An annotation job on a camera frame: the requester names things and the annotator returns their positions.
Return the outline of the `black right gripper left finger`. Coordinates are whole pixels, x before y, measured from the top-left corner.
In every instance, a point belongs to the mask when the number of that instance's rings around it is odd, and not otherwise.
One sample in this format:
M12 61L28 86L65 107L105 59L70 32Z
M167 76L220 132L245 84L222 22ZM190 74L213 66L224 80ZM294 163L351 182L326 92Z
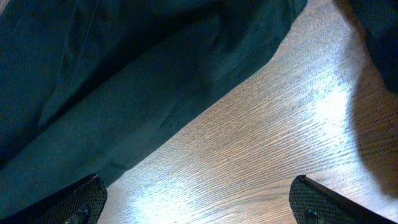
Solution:
M107 201L105 183L90 174L6 218L1 224L82 223L96 224Z

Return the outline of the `black trousers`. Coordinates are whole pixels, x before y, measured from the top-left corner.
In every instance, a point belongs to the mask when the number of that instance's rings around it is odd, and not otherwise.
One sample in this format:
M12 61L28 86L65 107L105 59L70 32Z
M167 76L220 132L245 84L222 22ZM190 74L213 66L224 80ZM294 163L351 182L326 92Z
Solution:
M1 216L112 184L267 63L304 0L10 0Z

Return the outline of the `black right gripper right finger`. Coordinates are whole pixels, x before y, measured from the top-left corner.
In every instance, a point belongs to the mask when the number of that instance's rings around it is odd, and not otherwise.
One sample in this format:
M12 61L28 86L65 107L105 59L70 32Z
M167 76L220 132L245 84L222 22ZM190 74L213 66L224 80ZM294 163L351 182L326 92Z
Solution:
M397 224L306 175L292 181L289 204L298 224Z

